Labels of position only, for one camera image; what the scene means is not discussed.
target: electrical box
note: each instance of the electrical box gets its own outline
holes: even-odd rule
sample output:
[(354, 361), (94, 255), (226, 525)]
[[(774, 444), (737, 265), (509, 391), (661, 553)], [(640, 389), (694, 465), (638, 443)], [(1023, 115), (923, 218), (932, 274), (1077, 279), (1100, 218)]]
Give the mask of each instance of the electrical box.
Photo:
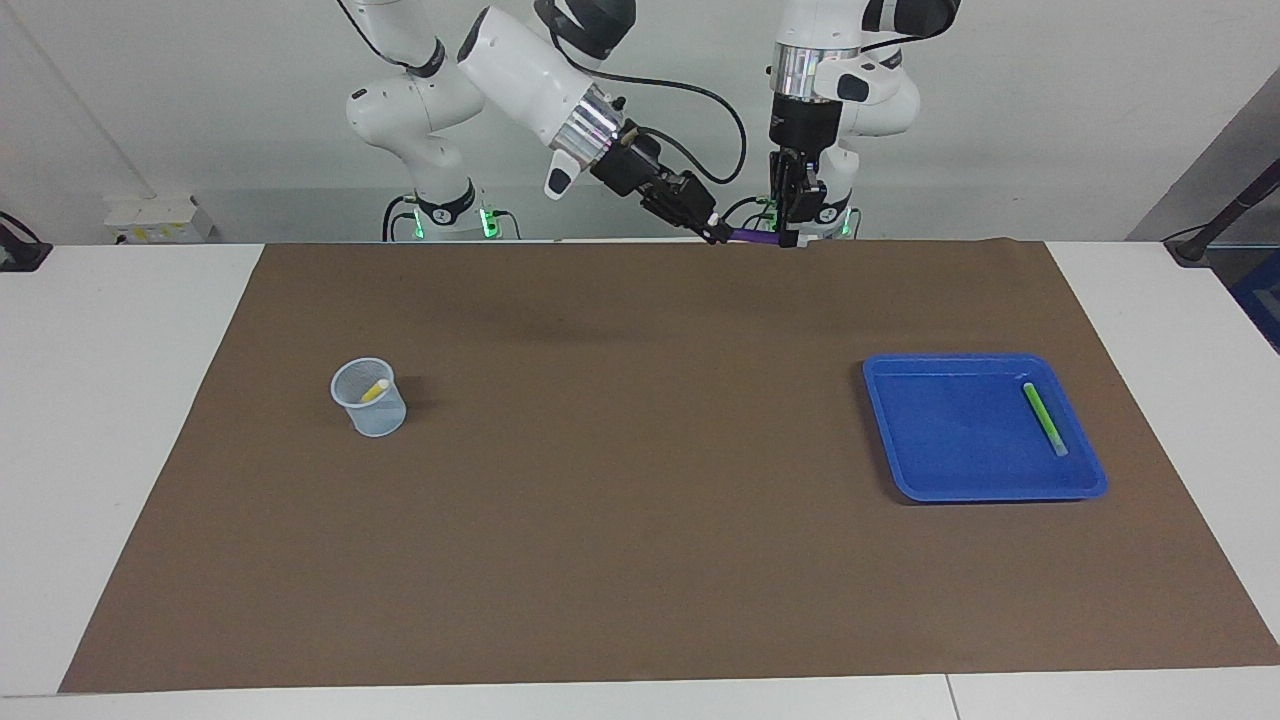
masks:
[(111, 242), (124, 243), (201, 243), (209, 242), (214, 222), (189, 195), (151, 200), (110, 201), (106, 231)]

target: black cable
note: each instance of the black cable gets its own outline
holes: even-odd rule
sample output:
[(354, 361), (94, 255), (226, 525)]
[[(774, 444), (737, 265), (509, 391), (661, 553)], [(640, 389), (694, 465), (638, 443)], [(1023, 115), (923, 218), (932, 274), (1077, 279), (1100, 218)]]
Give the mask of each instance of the black cable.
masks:
[(895, 45), (906, 45), (908, 42), (918, 42), (920, 40), (929, 40), (929, 38), (933, 38), (933, 37), (937, 37), (937, 36), (936, 35), (931, 35), (928, 37), (914, 37), (914, 36), (896, 37), (893, 40), (886, 40), (884, 42), (877, 42), (876, 45), (868, 45), (867, 47), (863, 47), (861, 50), (859, 50), (858, 54), (859, 55), (865, 55), (867, 53), (870, 53), (872, 50), (879, 50), (881, 47), (892, 47)]
[(1203, 225), (1196, 225), (1194, 228), (1187, 228), (1184, 231), (1175, 232), (1174, 234), (1166, 237), (1165, 240), (1161, 240), (1160, 242), (1169, 242), (1170, 240), (1176, 240), (1179, 237), (1183, 237), (1184, 234), (1189, 234), (1189, 233), (1193, 233), (1193, 232), (1199, 232), (1199, 231), (1202, 231), (1202, 229), (1204, 229), (1207, 227), (1208, 227), (1208, 223), (1204, 223)]
[(745, 223), (742, 223), (742, 229), (746, 229), (746, 225), (751, 224), (751, 222), (754, 220), (755, 225), (751, 229), (756, 229), (758, 231), (758, 229), (760, 229), (760, 220), (767, 220), (768, 218), (769, 218), (768, 213), (760, 213), (759, 215), (751, 215), (750, 218), (746, 219)]
[(741, 147), (740, 147), (740, 151), (739, 151), (739, 155), (737, 155), (737, 165), (733, 168), (733, 172), (730, 173), (730, 176), (727, 178), (719, 178), (717, 176), (713, 176), (710, 172), (708, 172), (705, 165), (703, 165), (700, 161), (698, 161), (698, 159), (694, 158), (694, 155), (684, 145), (681, 145), (680, 142), (676, 142), (669, 135), (666, 135), (663, 132), (655, 131), (653, 128), (640, 128), (640, 133), (641, 135), (649, 135), (649, 136), (653, 136), (653, 137), (657, 137), (659, 140), (663, 140), (663, 141), (668, 142), (672, 147), (676, 149), (677, 152), (680, 152), (690, 163), (692, 163), (694, 167), (698, 168), (698, 172), (700, 172), (703, 176), (707, 177), (707, 179), (712, 181), (716, 184), (730, 184), (731, 182), (736, 181), (739, 178), (739, 176), (742, 174), (742, 168), (746, 167), (746, 151), (748, 151), (746, 123), (742, 122), (742, 115), (739, 114), (737, 109), (733, 108), (733, 105), (728, 100), (724, 100), (723, 97), (721, 97), (719, 95), (712, 92), (710, 90), (707, 90), (705, 87), (698, 87), (696, 85), (690, 85), (687, 82), (678, 82), (678, 81), (673, 81), (673, 79), (641, 78), (641, 77), (632, 77), (632, 76), (618, 76), (618, 74), (613, 74), (613, 73), (605, 73), (603, 70), (593, 70), (590, 68), (580, 65), (577, 63), (577, 60), (575, 60), (573, 58), (570, 56), (570, 54), (561, 45), (561, 38), (559, 38), (558, 35), (556, 35), (554, 32), (552, 32), (550, 36), (552, 36), (552, 45), (554, 45), (556, 49), (559, 50), (561, 55), (563, 55), (564, 59), (568, 60), (570, 65), (573, 65), (573, 69), (576, 69), (576, 70), (579, 70), (581, 73), (586, 73), (586, 74), (589, 74), (591, 77), (595, 77), (595, 78), (599, 78), (599, 79), (608, 79), (608, 81), (613, 81), (613, 82), (625, 82), (625, 83), (628, 83), (628, 85), (648, 85), (648, 86), (653, 86), (653, 87), (669, 87), (672, 90), (684, 90), (685, 92), (694, 92), (694, 94), (701, 95), (703, 97), (707, 97), (707, 99), (717, 102), (721, 108), (724, 108), (726, 110), (728, 110), (730, 117), (733, 118), (733, 124), (737, 126), (737, 135), (739, 135), (739, 140), (740, 140)]
[(516, 225), (516, 240), (525, 240), (525, 236), (520, 232), (520, 219), (511, 210), (497, 210), (493, 214), (494, 218), (511, 218), (511, 224)]
[(850, 213), (858, 213), (858, 224), (854, 225), (854, 240), (858, 240), (858, 232), (863, 229), (863, 211), (860, 208), (854, 208)]
[(10, 215), (9, 213), (5, 213), (3, 210), (0, 210), (0, 218), (4, 218), (5, 222), (8, 222), (10, 225), (13, 225), (13, 227), (20, 229), (22, 232), (27, 233), (28, 236), (31, 236), (31, 240), (33, 240), (36, 242), (40, 242), (40, 237), (35, 232), (32, 232), (31, 228), (28, 228), (26, 224), (23, 224), (23, 222), (19, 220), (18, 218), (14, 218), (13, 215)]
[(356, 22), (356, 18), (351, 14), (351, 10), (347, 9), (347, 5), (344, 5), (342, 0), (337, 0), (337, 3), (338, 3), (338, 6), (342, 8), (342, 14), (347, 15), (347, 22), (351, 23), (351, 27), (356, 28), (356, 32), (360, 33), (360, 38), (364, 40), (365, 45), (367, 45), (369, 49), (374, 51), (374, 55), (378, 55), (384, 61), (390, 63), (390, 64), (393, 64), (396, 67), (404, 68), (406, 70), (412, 69), (408, 63), (401, 63), (398, 60), (392, 60), (387, 55), (383, 55), (383, 51), (379, 50), (374, 45), (374, 41), (369, 40), (369, 36), (365, 35), (364, 29), (361, 29), (360, 23)]
[(756, 205), (764, 205), (765, 204), (764, 200), (760, 200), (759, 197), (756, 197), (754, 195), (751, 197), (744, 197), (744, 199), (739, 200), (737, 202), (730, 205), (728, 210), (726, 210), (724, 214), (721, 215), (721, 219), (727, 223), (730, 220), (730, 218), (733, 217), (733, 213), (737, 213), (739, 210), (741, 210), (742, 208), (746, 208), (751, 202), (755, 202)]
[(396, 200), (392, 200), (392, 204), (387, 206), (387, 211), (383, 213), (383, 242), (392, 241), (392, 215), (396, 214), (396, 209), (403, 202), (408, 202), (408, 200), (403, 195), (397, 195)]
[(401, 213), (399, 215), (396, 215), (396, 219), (392, 220), (392, 242), (396, 242), (396, 225), (399, 224), (401, 220), (413, 220), (416, 224), (417, 215), (413, 213)]

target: green indicator light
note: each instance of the green indicator light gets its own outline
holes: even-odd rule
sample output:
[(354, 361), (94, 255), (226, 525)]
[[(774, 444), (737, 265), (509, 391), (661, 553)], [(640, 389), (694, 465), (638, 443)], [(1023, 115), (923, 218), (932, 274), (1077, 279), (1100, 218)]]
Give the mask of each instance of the green indicator light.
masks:
[(764, 213), (763, 213), (764, 222), (769, 224), (769, 229), (773, 231), (773, 232), (778, 231), (778, 213), (777, 213), (777, 208), (778, 208), (778, 204), (773, 199), (769, 199), (764, 204)]
[(485, 240), (502, 237), (502, 224), (494, 217), (493, 211), (486, 208), (480, 209), (480, 227), (484, 229)]

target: yellow marker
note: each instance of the yellow marker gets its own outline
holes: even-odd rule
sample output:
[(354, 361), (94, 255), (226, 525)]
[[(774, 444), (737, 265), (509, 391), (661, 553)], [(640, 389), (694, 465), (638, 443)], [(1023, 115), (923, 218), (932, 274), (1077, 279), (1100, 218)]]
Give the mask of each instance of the yellow marker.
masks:
[(369, 388), (369, 392), (366, 392), (365, 396), (360, 398), (360, 404), (364, 405), (366, 402), (372, 402), (378, 400), (379, 397), (383, 396), (384, 392), (390, 389), (390, 387), (392, 387), (390, 380), (378, 380), (376, 383), (374, 383), (374, 387)]

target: green marker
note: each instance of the green marker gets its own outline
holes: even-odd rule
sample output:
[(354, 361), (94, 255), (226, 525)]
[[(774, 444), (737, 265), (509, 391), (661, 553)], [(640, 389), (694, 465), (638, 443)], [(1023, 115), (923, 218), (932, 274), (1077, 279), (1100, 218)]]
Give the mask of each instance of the green marker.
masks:
[(1027, 383), (1023, 386), (1023, 392), (1027, 393), (1027, 400), (1032, 401), (1032, 410), (1036, 411), (1036, 418), (1039, 419), (1041, 428), (1044, 429), (1044, 434), (1048, 436), (1048, 441), (1053, 445), (1053, 452), (1059, 457), (1066, 457), (1066, 443), (1062, 442), (1062, 436), (1057, 432), (1053, 418), (1050, 418), (1048, 407), (1044, 407), (1044, 401), (1041, 400), (1039, 391), (1036, 389), (1034, 384)]

